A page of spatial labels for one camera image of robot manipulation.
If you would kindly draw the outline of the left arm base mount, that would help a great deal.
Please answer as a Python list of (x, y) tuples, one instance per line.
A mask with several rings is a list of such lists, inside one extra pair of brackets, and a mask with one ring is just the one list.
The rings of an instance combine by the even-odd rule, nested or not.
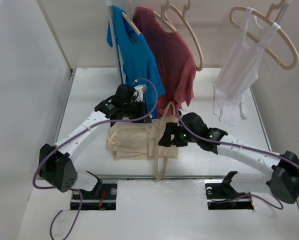
[(81, 190), (83, 211), (114, 211), (117, 202), (117, 183), (103, 183), (97, 196)]

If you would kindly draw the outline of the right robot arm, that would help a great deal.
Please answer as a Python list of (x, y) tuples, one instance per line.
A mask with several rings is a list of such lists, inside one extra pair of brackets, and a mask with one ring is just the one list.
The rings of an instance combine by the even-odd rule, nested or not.
[(248, 146), (224, 130), (207, 127), (194, 112), (181, 116), (178, 122), (168, 122), (158, 141), (162, 147), (186, 147), (188, 143), (258, 171), (255, 174), (230, 171), (222, 182), (207, 183), (209, 200), (222, 204), (252, 192), (270, 194), (287, 204), (294, 204), (299, 198), (299, 158), (291, 151), (275, 153)]

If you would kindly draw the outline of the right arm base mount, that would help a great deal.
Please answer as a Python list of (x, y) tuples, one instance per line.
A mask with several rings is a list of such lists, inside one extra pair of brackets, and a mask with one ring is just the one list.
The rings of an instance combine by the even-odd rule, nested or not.
[(244, 192), (237, 192), (230, 185), (237, 171), (230, 171), (222, 182), (205, 183), (209, 210), (254, 210), (253, 201)]

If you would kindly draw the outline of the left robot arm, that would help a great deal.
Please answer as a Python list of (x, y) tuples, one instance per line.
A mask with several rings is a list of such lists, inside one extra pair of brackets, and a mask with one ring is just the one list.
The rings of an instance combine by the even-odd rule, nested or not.
[(147, 110), (144, 97), (146, 91), (145, 84), (120, 84), (115, 94), (101, 101), (72, 133), (54, 145), (46, 143), (41, 147), (36, 176), (62, 193), (83, 190), (89, 198), (97, 198), (103, 181), (89, 171), (76, 171), (75, 161), (110, 125), (151, 122), (152, 112)]

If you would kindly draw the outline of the beige trousers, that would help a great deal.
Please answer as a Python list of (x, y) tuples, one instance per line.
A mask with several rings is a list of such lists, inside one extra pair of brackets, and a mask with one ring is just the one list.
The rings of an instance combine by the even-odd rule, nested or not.
[(164, 120), (155, 119), (151, 123), (117, 122), (109, 129), (106, 149), (112, 153), (115, 160), (153, 159), (156, 153), (159, 158), (176, 159), (179, 155), (177, 147), (158, 145), (158, 141), (164, 134), (166, 123), (176, 121), (175, 117), (169, 116)]

